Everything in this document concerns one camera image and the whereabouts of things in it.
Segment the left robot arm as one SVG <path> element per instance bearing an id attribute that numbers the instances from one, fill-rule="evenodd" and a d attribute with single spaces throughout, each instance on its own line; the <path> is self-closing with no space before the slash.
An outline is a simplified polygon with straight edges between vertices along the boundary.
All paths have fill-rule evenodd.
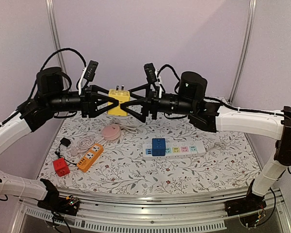
<path id="1" fill-rule="evenodd" d="M 81 112 L 82 117 L 95 118 L 119 105 L 108 97 L 108 91 L 91 85 L 70 91 L 63 80 L 70 77 L 60 67 L 40 70 L 36 75 L 37 93 L 29 98 L 0 123 L 0 155 L 19 139 L 35 132 L 60 112 Z M 0 195 L 26 197 L 38 201 L 38 207 L 59 210 L 64 199 L 46 179 L 28 180 L 0 171 Z"/>

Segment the left aluminium post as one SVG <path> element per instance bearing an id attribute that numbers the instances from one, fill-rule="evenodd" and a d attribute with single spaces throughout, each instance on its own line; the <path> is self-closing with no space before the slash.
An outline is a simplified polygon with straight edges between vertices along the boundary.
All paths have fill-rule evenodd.
<path id="1" fill-rule="evenodd" d="M 57 30 L 53 0 L 45 0 L 45 2 L 46 2 L 50 33 L 51 33 L 54 49 L 59 50 L 61 48 L 61 45 L 60 45 L 59 33 Z M 62 68 L 63 71 L 66 71 L 64 58 L 61 52 L 58 53 L 56 56 L 57 56 L 57 60 L 60 67 Z"/>

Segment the white multi-socket power strip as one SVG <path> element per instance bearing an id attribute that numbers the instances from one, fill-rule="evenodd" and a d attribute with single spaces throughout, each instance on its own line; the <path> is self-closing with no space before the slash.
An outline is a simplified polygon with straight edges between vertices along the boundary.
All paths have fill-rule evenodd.
<path id="1" fill-rule="evenodd" d="M 201 141 L 166 143 L 165 155 L 163 156 L 153 156 L 151 144 L 144 144 L 141 152 L 144 159 L 178 159 L 205 154 L 205 146 Z"/>

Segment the red cube socket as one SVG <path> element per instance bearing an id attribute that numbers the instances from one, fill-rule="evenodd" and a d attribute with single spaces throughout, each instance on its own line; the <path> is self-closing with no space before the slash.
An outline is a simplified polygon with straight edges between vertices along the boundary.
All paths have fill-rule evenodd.
<path id="1" fill-rule="evenodd" d="M 55 173 L 59 177 L 65 176 L 70 173 L 70 169 L 66 161 L 64 160 L 64 158 L 59 158 L 57 160 L 54 160 L 53 167 L 54 167 Z"/>

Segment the orange power strip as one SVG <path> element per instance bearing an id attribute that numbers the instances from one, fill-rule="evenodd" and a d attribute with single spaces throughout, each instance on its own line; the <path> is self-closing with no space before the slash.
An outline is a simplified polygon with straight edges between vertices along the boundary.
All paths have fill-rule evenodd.
<path id="1" fill-rule="evenodd" d="M 101 144 L 94 144 L 77 163 L 78 169 L 82 172 L 87 172 L 94 162 L 100 157 L 103 151 L 104 148 Z"/>

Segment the aluminium front rail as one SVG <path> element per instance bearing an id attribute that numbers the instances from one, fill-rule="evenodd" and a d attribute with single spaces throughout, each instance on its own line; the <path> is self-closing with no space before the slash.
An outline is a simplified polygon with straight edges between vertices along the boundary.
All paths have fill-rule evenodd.
<path id="1" fill-rule="evenodd" d="M 12 233 L 291 233 L 291 219 L 279 189 L 266 197 L 263 225 L 247 228 L 240 216 L 228 216 L 225 202 L 243 197 L 246 188 L 208 193 L 134 196 L 60 189 L 80 198 L 75 216 L 52 226 L 50 211 L 21 199 Z"/>

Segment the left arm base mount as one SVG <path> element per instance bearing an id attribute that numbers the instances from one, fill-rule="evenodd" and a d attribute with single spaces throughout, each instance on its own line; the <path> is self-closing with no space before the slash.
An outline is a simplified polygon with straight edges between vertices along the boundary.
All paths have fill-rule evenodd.
<path id="1" fill-rule="evenodd" d="M 43 200 L 39 200 L 37 206 L 60 214 L 76 216 L 80 206 L 80 199 L 69 195 L 60 197 L 57 188 L 46 179 L 40 179 L 46 186 L 47 194 Z"/>

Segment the floral table mat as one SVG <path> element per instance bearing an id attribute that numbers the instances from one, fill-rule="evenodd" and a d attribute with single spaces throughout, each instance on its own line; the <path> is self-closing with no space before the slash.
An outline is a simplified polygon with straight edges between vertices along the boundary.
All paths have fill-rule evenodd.
<path id="1" fill-rule="evenodd" d="M 121 136 L 114 141 L 102 137 L 102 129 L 116 124 Z M 60 145 L 62 138 L 71 141 Z M 206 154 L 178 159 L 144 159 L 143 145 L 153 138 L 167 142 L 203 142 Z M 94 144 L 103 153 L 87 172 L 77 163 Z M 59 177 L 53 161 L 64 158 L 70 173 Z M 141 123 L 132 116 L 100 115 L 66 119 L 46 156 L 39 177 L 55 186 L 80 191 L 126 195 L 174 195 L 248 187 L 260 168 L 243 133 L 207 133 L 194 128 L 186 119 Z"/>

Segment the pink round socket hub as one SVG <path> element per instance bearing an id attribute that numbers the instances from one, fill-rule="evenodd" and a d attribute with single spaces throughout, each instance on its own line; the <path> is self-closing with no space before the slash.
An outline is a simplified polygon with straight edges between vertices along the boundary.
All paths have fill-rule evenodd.
<path id="1" fill-rule="evenodd" d="M 121 129 L 116 124 L 110 124 L 101 131 L 102 137 L 107 141 L 114 141 L 121 136 Z"/>

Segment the yellow cube socket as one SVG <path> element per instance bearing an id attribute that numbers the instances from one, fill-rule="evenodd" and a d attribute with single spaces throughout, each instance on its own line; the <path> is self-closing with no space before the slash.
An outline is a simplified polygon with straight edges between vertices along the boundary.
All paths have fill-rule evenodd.
<path id="1" fill-rule="evenodd" d="M 119 104 L 111 110 L 108 110 L 107 114 L 112 116 L 126 117 L 128 113 L 120 108 L 120 104 L 130 101 L 130 92 L 125 90 L 125 86 L 122 85 L 121 87 L 117 86 L 116 89 L 110 89 L 108 96 L 118 100 Z"/>

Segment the right aluminium post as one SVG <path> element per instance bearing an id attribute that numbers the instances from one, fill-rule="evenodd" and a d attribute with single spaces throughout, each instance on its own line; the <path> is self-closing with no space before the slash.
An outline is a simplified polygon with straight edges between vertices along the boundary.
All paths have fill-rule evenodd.
<path id="1" fill-rule="evenodd" d="M 243 74 L 243 69 L 244 69 L 245 61 L 246 61 L 248 50 L 249 50 L 251 34 L 252 34 L 253 27 L 254 27 L 256 8 L 257 8 L 257 0 L 250 0 L 241 54 L 239 57 L 239 61 L 238 61 L 238 65 L 237 65 L 237 69 L 236 69 L 236 73 L 235 73 L 235 78 L 234 78 L 234 81 L 232 84 L 231 92 L 230 92 L 229 98 L 228 98 L 228 101 L 230 103 L 233 103 L 234 100 L 236 99 L 237 91 L 238 91 L 238 88 L 239 88 L 239 85 L 241 82 L 241 77 Z"/>

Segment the blue cube socket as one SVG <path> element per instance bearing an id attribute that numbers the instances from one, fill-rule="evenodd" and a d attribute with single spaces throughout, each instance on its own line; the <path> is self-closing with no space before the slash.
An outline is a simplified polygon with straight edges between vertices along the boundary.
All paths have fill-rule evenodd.
<path id="1" fill-rule="evenodd" d="M 163 157 L 166 155 L 166 141 L 165 138 L 152 139 L 152 156 Z"/>

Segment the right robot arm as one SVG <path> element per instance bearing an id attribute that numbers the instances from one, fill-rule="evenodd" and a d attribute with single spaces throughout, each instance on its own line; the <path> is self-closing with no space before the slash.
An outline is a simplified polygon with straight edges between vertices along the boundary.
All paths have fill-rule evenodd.
<path id="1" fill-rule="evenodd" d="M 180 114 L 205 132 L 242 132 L 276 140 L 274 156 L 250 183 L 246 197 L 241 201 L 243 210 L 251 212 L 291 166 L 291 107 L 277 111 L 236 108 L 206 97 L 207 84 L 201 75 L 185 71 L 179 80 L 177 94 L 160 94 L 148 88 L 145 97 L 124 102 L 120 108 L 141 122 L 145 122 L 148 115 L 156 119 L 158 112 Z"/>

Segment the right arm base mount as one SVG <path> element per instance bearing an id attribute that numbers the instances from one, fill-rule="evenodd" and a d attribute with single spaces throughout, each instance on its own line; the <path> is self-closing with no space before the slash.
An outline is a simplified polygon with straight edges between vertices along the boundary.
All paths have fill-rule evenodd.
<path id="1" fill-rule="evenodd" d="M 240 217 L 240 223 L 246 228 L 253 228 L 265 214 L 266 202 L 264 197 L 253 194 L 250 184 L 245 197 L 228 200 L 224 205 L 227 216 L 243 215 Z"/>

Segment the aluminium post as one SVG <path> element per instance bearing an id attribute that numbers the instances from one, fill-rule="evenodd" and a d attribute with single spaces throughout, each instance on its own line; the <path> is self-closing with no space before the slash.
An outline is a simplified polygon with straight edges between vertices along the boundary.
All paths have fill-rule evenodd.
<path id="1" fill-rule="evenodd" d="M 60 45 L 59 33 L 57 30 L 53 0 L 45 0 L 45 2 L 46 2 L 50 33 L 51 33 L 54 49 L 59 50 L 61 48 L 61 45 Z M 57 56 L 57 60 L 60 67 L 62 68 L 63 71 L 66 71 L 64 58 L 61 52 L 58 53 L 56 56 Z"/>
<path id="2" fill-rule="evenodd" d="M 249 50 L 251 34 L 252 34 L 253 27 L 254 27 L 256 8 L 257 8 L 257 0 L 250 0 L 241 54 L 239 57 L 239 61 L 238 61 L 238 65 L 237 65 L 237 69 L 236 69 L 236 73 L 235 73 L 235 78 L 234 78 L 234 81 L 232 84 L 231 92 L 230 92 L 229 98 L 228 98 L 228 101 L 230 103 L 233 103 L 234 100 L 236 99 L 237 91 L 238 91 L 238 88 L 239 88 L 239 85 L 241 82 L 241 77 L 243 74 L 243 69 L 244 69 L 245 61 L 246 61 L 248 50 Z"/>

